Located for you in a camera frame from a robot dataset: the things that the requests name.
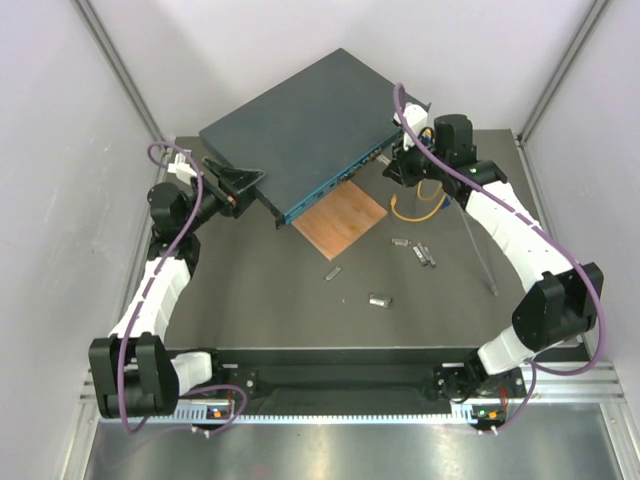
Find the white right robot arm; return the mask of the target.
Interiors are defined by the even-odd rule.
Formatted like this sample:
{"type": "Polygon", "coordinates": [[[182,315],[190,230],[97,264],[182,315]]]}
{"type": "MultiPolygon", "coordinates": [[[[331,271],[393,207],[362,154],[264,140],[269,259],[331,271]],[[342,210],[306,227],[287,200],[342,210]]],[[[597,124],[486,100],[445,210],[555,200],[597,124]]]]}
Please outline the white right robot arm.
{"type": "Polygon", "coordinates": [[[466,116],[441,116],[432,127],[427,119],[427,112],[415,104],[394,115],[403,137],[393,147],[385,176],[407,187],[424,179],[438,181],[489,234],[524,290],[510,326],[466,363],[469,388],[487,396],[502,385],[504,372],[550,347],[604,327],[600,301],[604,276],[596,264],[580,264],[541,228],[494,162],[478,159],[466,116]]]}

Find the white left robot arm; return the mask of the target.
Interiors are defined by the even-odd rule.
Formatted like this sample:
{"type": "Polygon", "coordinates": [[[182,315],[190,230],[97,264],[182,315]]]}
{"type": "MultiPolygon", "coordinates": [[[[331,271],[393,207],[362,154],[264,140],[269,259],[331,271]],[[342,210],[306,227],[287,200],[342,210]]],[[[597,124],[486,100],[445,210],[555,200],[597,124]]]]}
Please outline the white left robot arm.
{"type": "Polygon", "coordinates": [[[197,229],[216,214],[239,217],[265,173],[210,159],[204,165],[214,182],[179,155],[168,171],[192,191],[162,182],[147,194],[152,237],[143,277],[121,320],[107,336],[93,340],[88,352],[98,408],[106,419],[168,416],[192,389],[212,397],[226,387],[227,374],[212,354],[171,355],[164,337],[199,262],[197,229]]]}

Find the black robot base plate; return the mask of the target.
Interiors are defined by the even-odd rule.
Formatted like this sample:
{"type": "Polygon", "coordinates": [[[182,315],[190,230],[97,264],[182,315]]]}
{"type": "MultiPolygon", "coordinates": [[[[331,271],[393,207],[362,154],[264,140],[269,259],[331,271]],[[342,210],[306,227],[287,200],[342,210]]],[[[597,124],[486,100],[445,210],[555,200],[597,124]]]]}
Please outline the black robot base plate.
{"type": "Polygon", "coordinates": [[[529,397],[520,367],[488,374],[473,348],[276,348],[213,351],[212,380],[189,399],[234,400],[247,414],[444,413],[488,403],[505,417],[529,397]]]}

